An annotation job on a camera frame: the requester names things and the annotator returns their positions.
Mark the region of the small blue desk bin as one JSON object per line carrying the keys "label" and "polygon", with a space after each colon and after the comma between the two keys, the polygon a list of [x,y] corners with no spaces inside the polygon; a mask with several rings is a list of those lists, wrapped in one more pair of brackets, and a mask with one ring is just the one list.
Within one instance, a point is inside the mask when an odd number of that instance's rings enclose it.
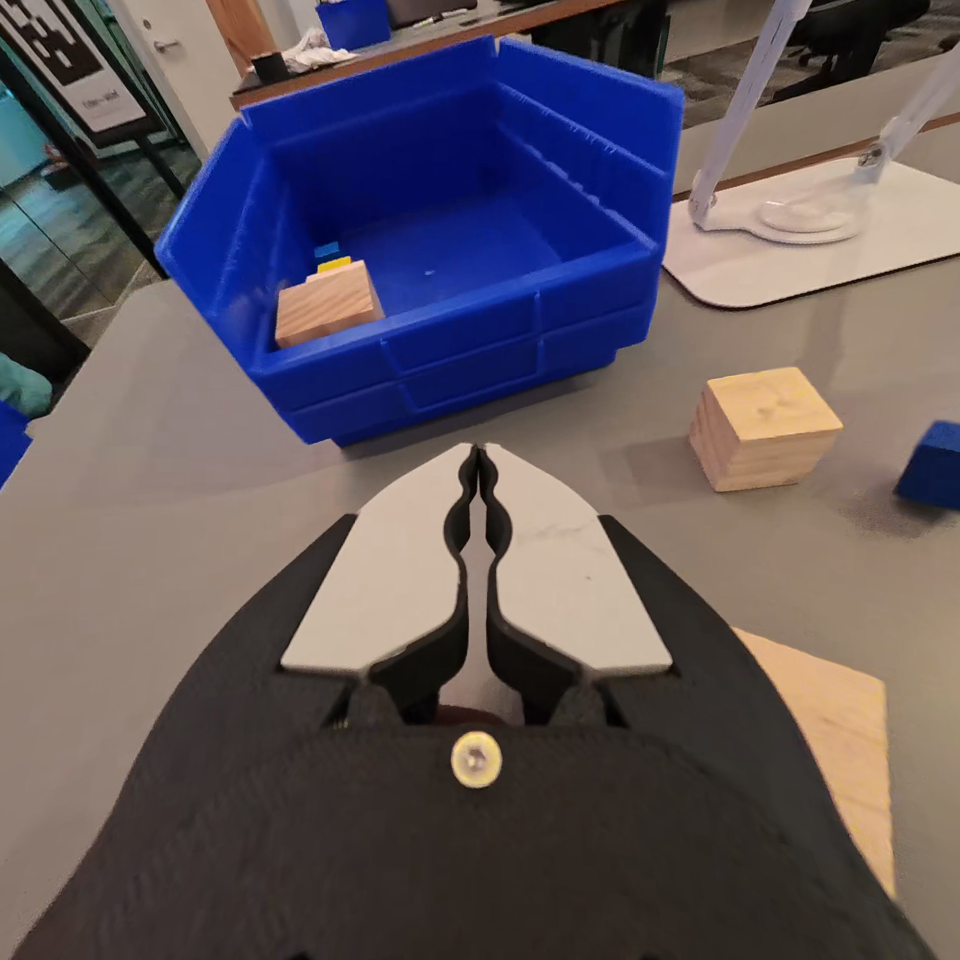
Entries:
{"label": "small blue desk bin", "polygon": [[385,1],[319,2],[315,10],[334,50],[355,52],[391,39]]}

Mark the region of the crumpled white cloth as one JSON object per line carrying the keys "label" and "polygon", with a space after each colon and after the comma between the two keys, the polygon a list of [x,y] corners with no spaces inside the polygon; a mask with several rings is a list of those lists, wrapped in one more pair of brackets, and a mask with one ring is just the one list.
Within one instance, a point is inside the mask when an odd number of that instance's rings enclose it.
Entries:
{"label": "crumpled white cloth", "polygon": [[357,54],[347,49],[335,49],[323,27],[311,27],[293,47],[281,52],[288,72],[303,75],[329,66],[356,59]]}

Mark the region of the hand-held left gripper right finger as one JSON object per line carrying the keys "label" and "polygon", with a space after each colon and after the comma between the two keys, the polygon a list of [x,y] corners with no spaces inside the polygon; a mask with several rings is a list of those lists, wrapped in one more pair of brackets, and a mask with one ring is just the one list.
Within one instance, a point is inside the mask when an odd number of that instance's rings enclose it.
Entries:
{"label": "hand-held left gripper right finger", "polygon": [[486,541],[494,554],[486,653],[546,723],[569,690],[669,672],[673,657],[599,513],[573,488],[506,447],[480,450]]}

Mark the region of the black office chair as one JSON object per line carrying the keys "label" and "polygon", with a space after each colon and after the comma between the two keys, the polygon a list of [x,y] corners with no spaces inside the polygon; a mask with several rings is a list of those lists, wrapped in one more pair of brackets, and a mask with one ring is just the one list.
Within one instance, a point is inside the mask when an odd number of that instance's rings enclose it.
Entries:
{"label": "black office chair", "polygon": [[90,348],[61,323],[1,262],[1,353],[54,386],[66,387]]}

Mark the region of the brown wooden desk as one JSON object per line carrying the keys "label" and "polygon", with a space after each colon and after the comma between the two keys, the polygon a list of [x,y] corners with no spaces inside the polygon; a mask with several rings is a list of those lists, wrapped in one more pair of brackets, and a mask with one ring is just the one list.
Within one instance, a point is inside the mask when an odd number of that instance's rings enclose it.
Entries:
{"label": "brown wooden desk", "polygon": [[651,66],[656,66],[668,5],[668,2],[557,1],[517,6],[499,2],[491,12],[469,9],[465,14],[432,26],[400,30],[390,40],[366,47],[345,61],[321,66],[292,78],[262,81],[249,74],[253,59],[262,54],[279,52],[280,46],[258,3],[206,2],[227,52],[241,75],[239,86],[229,97],[235,111],[461,43],[527,34],[554,22],[591,15],[596,11],[617,11],[622,7],[635,8],[650,18],[642,39],[647,43],[645,51],[653,58]]}

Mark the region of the black display on stand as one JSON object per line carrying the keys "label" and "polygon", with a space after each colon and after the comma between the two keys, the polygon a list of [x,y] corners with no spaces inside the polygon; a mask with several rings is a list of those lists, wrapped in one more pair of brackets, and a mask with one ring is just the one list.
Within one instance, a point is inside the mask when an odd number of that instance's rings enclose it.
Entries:
{"label": "black display on stand", "polygon": [[3,1],[2,42],[98,149],[133,142],[174,197],[185,187],[150,136],[162,117],[75,2]]}

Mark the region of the black chair base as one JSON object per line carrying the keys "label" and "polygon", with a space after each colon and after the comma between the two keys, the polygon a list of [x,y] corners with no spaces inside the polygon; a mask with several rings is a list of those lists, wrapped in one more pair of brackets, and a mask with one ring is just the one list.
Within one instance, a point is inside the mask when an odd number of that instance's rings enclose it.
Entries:
{"label": "black chair base", "polygon": [[777,90],[772,103],[865,77],[889,34],[916,21],[930,1],[817,1],[792,31],[787,45],[798,47],[799,66],[823,63],[813,76]]}

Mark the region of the large plain wooden cube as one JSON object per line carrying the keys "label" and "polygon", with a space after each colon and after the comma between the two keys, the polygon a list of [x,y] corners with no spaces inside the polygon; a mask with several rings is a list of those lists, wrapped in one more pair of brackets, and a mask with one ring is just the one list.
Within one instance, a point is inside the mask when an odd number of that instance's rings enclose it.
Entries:
{"label": "large plain wooden cube", "polygon": [[385,316],[366,262],[352,260],[279,292],[274,341],[279,349],[289,349]]}
{"label": "large plain wooden cube", "polygon": [[896,899],[885,684],[747,630],[733,630],[793,714],[847,833]]}
{"label": "large plain wooden cube", "polygon": [[707,380],[688,439],[719,494],[791,486],[832,449],[844,424],[795,366]]}

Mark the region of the shallow blue plastic bin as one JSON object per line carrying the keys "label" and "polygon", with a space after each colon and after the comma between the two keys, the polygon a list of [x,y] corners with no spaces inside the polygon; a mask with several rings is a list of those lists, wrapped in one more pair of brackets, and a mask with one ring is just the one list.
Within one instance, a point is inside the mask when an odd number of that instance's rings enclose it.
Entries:
{"label": "shallow blue plastic bin", "polygon": [[30,419],[1,400],[1,475],[3,487],[32,443],[27,434]]}

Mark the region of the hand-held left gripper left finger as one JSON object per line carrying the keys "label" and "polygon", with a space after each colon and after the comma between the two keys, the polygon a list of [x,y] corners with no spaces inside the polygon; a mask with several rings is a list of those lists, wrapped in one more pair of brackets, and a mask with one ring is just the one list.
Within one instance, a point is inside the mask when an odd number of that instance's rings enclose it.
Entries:
{"label": "hand-held left gripper left finger", "polygon": [[469,649],[462,558],[477,445],[396,478],[356,512],[284,650],[287,674],[384,690],[408,724],[430,724]]}

